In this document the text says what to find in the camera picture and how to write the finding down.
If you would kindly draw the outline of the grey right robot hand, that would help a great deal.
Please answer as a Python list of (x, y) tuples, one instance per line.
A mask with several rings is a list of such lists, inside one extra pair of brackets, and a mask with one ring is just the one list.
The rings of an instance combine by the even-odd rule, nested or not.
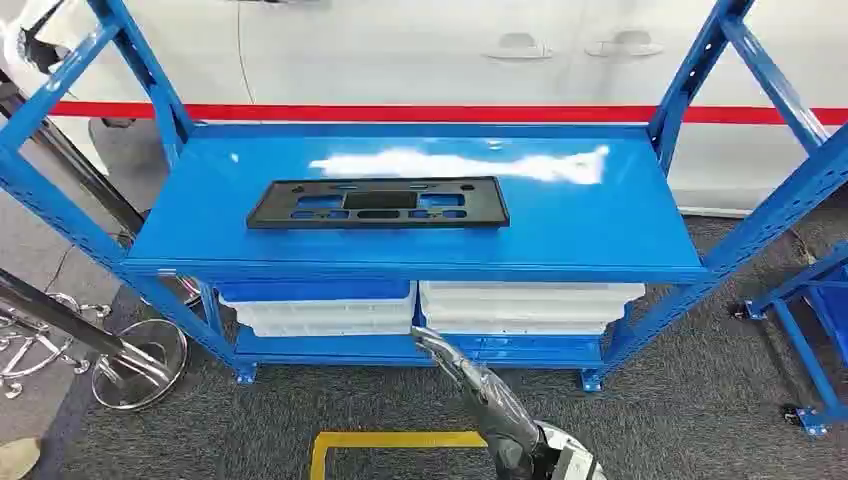
[(499, 479), (548, 479), (550, 456), (543, 430), (510, 387), (493, 371), (481, 366), (438, 332), (413, 326), (417, 347), (431, 357), (459, 386), (466, 407), (487, 444)]

